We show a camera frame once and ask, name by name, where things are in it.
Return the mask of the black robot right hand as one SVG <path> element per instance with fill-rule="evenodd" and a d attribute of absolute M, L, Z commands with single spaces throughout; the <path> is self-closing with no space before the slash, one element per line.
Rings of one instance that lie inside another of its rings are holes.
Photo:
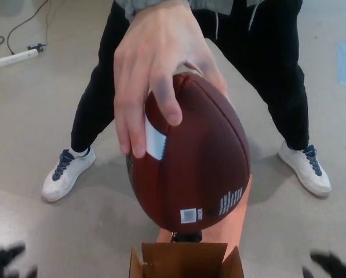
<path fill-rule="evenodd" d="M 310 258 L 331 278 L 346 278 L 346 263 L 333 252 L 312 250 L 310 252 Z"/>

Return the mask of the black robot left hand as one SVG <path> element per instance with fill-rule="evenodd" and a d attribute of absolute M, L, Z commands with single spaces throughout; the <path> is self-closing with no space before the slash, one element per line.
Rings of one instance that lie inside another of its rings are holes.
<path fill-rule="evenodd" d="M 8 266 L 26 250 L 26 244 L 16 243 L 8 248 L 0 248 L 0 278 L 19 278 L 22 277 L 18 270 L 9 272 Z"/>

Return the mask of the person's right hand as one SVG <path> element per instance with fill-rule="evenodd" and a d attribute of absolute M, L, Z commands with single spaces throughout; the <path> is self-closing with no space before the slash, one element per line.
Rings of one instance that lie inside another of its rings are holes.
<path fill-rule="evenodd" d="M 135 15 L 114 53 L 114 115 L 121 151 L 146 153 L 144 104 L 152 91 L 166 121 L 177 126 L 182 111 L 172 76 L 187 65 L 224 97 L 227 84 L 187 1 L 163 1 Z"/>

